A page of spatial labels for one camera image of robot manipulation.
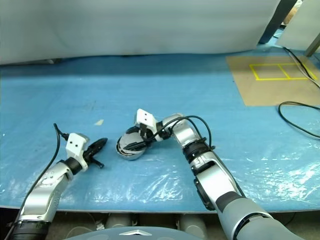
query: white panel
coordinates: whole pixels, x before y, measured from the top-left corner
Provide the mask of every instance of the white panel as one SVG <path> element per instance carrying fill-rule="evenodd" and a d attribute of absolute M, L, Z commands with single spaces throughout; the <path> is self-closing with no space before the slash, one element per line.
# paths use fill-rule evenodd
<path fill-rule="evenodd" d="M 304 0 L 276 44 L 305 51 L 319 33 L 320 0 Z"/>
<path fill-rule="evenodd" d="M 280 0 L 0 0 L 0 63 L 255 48 Z"/>

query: floor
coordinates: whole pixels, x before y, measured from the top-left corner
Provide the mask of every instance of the floor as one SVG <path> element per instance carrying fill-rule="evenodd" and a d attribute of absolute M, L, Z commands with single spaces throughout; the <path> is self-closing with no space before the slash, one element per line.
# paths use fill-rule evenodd
<path fill-rule="evenodd" d="M 16 211 L 1 208 L 1 239 L 8 228 L 4 224 L 12 219 Z M 320 211 L 274 213 L 272 215 L 281 223 L 288 223 L 287 228 L 305 240 L 318 240 L 320 236 Z M 139 226 L 156 226 L 176 229 L 178 214 L 134 214 L 134 222 Z M 226 240 L 216 214 L 201 215 L 208 232 L 207 240 Z M 107 213 L 57 212 L 46 240 L 62 240 L 68 237 L 96 230 L 95 223 L 105 223 Z"/>

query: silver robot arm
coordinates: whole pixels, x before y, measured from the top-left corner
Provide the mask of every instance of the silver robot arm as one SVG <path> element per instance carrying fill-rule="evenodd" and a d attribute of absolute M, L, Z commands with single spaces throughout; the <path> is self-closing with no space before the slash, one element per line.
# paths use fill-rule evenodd
<path fill-rule="evenodd" d="M 139 109 L 135 126 L 119 139 L 116 149 L 123 158 L 134 160 L 152 142 L 172 135 L 180 144 L 195 176 L 194 184 L 203 204 L 208 210 L 216 210 L 228 240 L 302 240 L 241 194 L 236 181 L 206 144 L 206 139 L 201 139 L 181 114 L 157 122 L 152 114 Z"/>
<path fill-rule="evenodd" d="M 49 168 L 27 196 L 11 235 L 12 240 L 44 240 L 56 214 L 61 194 L 78 172 L 85 172 L 91 163 L 104 165 L 93 156 L 106 144 L 101 138 L 85 150 L 88 138 L 71 133 L 66 144 L 67 160 Z"/>

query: table surface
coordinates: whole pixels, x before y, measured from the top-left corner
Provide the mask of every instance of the table surface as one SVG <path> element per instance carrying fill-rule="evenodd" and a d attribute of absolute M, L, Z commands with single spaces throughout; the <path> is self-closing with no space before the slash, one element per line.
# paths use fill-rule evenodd
<path fill-rule="evenodd" d="M 285 54 L 265 45 L 234 55 Z M 85 57 L 2 67 L 0 205 L 20 206 L 55 151 L 57 123 L 63 132 L 83 133 L 91 141 L 109 138 L 96 156 L 105 168 L 93 165 L 75 176 L 60 210 L 206 212 L 174 139 L 154 144 L 136 161 L 118 157 L 116 142 L 138 108 L 158 120 L 177 112 L 204 118 L 216 153 L 245 194 L 267 211 L 320 209 L 319 140 L 287 125 L 275 106 L 245 106 L 224 54 Z M 284 113 L 319 130 L 316 110 L 289 106 Z M 95 125 L 99 120 L 103 124 Z M 66 158 L 64 147 L 62 141 L 57 161 Z"/>

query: plastic sheet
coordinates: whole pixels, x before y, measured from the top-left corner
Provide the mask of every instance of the plastic sheet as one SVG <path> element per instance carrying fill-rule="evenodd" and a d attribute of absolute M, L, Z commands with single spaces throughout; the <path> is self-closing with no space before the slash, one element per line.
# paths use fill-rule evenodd
<path fill-rule="evenodd" d="M 270 49 L 259 54 L 285 54 Z M 92 165 L 75 176 L 59 209 L 99 212 L 206 212 L 174 139 L 136 161 L 120 158 L 118 138 L 138 108 L 161 120 L 198 115 L 216 153 L 245 194 L 267 211 L 320 209 L 319 140 L 292 129 L 275 107 L 245 107 L 224 55 L 91 57 L 48 66 L 1 69 L 0 205 L 18 207 L 55 150 L 53 122 L 91 142 L 108 137 Z M 285 107 L 314 131 L 319 113 Z M 103 119 L 103 124 L 95 125 Z M 197 123 L 206 135 L 206 129 Z M 57 160 L 65 159 L 62 141 Z"/>

